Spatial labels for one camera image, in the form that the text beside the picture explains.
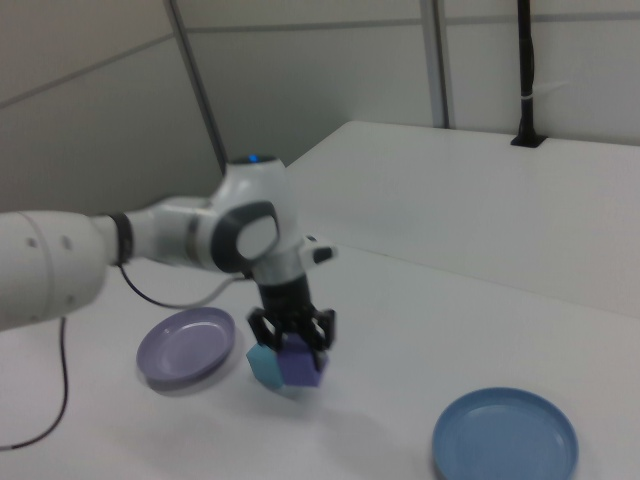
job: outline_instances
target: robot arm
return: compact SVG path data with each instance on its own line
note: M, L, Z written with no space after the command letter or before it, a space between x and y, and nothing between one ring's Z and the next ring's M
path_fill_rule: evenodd
M294 205L282 162L250 155L229 164L210 199L172 198L94 218L2 214L0 330L89 304L100 292L107 266L144 257L251 275L264 304L250 316L258 342L279 349L282 334L296 332L312 349L324 350L333 339L333 312L313 308L305 272L337 250L302 236Z

